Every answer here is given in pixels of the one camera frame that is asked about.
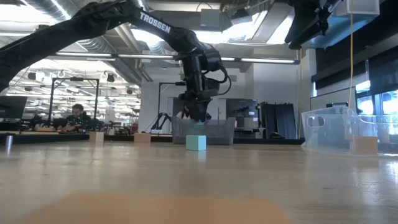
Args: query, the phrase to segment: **gray basket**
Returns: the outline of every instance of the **gray basket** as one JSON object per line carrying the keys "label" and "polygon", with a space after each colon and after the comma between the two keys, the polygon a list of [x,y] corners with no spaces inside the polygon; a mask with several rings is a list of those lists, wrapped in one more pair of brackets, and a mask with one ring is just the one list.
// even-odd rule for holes
{"label": "gray basket", "polygon": [[185,144],[187,135],[205,135],[207,145],[232,145],[234,129],[235,118],[207,120],[197,124],[194,120],[172,117],[174,144]]}

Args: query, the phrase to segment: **light blue cube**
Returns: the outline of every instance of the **light blue cube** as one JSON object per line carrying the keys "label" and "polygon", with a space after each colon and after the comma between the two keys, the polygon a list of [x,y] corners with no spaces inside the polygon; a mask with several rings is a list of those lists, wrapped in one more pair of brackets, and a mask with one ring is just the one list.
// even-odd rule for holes
{"label": "light blue cube", "polygon": [[206,150],[206,136],[187,135],[185,138],[185,149],[191,151]]}

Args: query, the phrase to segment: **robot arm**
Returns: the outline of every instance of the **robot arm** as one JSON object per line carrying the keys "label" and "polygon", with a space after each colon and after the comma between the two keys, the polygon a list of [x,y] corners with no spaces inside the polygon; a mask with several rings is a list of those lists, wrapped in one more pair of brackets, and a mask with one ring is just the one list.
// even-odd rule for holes
{"label": "robot arm", "polygon": [[[70,20],[38,30],[1,48],[0,91],[7,88],[8,83],[23,68],[78,40],[101,36],[125,22],[159,36],[178,52],[187,83],[187,90],[180,97],[190,108],[192,119],[204,121],[211,97],[218,95],[220,83],[229,78],[219,52],[210,44],[201,43],[193,31],[173,27],[129,0],[89,3]],[[224,72],[224,80],[205,77],[207,72],[217,70]]]}

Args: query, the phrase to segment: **transparent plastic bin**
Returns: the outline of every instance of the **transparent plastic bin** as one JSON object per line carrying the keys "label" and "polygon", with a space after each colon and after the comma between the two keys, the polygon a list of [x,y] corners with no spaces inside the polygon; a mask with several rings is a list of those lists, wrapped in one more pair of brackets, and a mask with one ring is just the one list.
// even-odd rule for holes
{"label": "transparent plastic bin", "polygon": [[398,156],[398,117],[334,107],[302,113],[305,147],[332,154]]}
{"label": "transparent plastic bin", "polygon": [[174,144],[185,144],[187,135],[205,135],[207,145],[232,145],[235,118],[227,120],[207,120],[196,123],[194,120],[172,117]]}

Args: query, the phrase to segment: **computer screen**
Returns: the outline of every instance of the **computer screen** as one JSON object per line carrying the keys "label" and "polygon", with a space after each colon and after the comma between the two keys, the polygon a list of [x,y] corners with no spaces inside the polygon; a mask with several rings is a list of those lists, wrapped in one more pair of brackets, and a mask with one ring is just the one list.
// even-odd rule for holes
{"label": "computer screen", "polygon": [[22,118],[27,96],[0,96],[0,118]]}

